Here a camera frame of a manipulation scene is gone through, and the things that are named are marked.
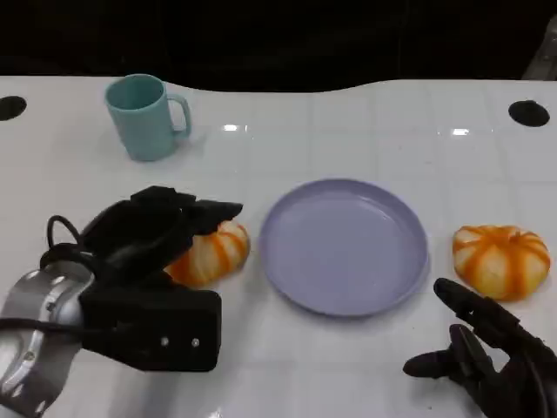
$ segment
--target black cable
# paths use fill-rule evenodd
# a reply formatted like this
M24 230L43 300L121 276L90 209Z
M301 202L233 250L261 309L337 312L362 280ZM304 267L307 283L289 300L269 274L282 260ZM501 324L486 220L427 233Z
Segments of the black cable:
M64 225L66 229L71 233L73 239L78 244L81 244L81 234L76 229L76 227L74 227L74 225L69 220L67 220L67 218L65 218L64 216L52 215L49 218L48 222L46 223L46 240L49 244L49 248L52 248L54 246L54 239L52 238L52 233L54 230L54 224L56 224L57 222L60 222L62 225Z
M14 329L30 329L50 334L69 334L76 337L84 337L90 334L99 334L103 331L95 329L84 329L70 325L61 325L53 322L42 322L41 320L29 320L25 318L0 318L0 331Z

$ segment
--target black hole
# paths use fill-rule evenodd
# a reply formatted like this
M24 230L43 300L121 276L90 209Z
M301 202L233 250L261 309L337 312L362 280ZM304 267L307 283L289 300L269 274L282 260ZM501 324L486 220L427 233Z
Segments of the black hole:
M549 112L533 100L524 100L510 105L508 114L524 126L538 127L549 122Z
M0 120L17 118L27 107L27 102L19 96L0 98Z

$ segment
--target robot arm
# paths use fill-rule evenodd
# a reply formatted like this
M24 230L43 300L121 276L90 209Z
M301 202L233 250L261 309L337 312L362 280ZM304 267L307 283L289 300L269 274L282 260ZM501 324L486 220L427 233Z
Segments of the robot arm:
M13 286L0 313L0 404L40 417L82 348L144 371L213 369L220 297L174 284L164 268L193 235L216 231L241 210L151 187L104 210L82 233L52 217L40 268ZM54 244L57 221L75 244Z
M473 332L451 325L448 349L412 358L404 372L420 378L448 377L468 392L487 418L556 417L554 352L494 300L447 279L437 279L433 290ZM509 355L499 372L476 337Z

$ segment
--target teal mug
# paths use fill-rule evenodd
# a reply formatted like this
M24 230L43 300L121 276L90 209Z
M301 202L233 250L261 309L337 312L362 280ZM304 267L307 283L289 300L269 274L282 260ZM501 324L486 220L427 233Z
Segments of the teal mug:
M191 132L190 107L185 98L166 93L164 83L148 74L132 74L112 83L104 100L118 135L131 159L155 161L171 155ZM182 107L185 129L176 130L168 101Z

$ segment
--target mug handle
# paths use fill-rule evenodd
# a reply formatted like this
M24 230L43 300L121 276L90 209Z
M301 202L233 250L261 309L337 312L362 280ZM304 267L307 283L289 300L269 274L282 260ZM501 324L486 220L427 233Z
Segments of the mug handle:
M178 94L168 93L167 97L169 101L173 100L180 106L182 106L182 111L184 111L185 129L174 130L174 135L177 137L188 137L191 133L191 114L188 102L185 100L185 98L179 96Z

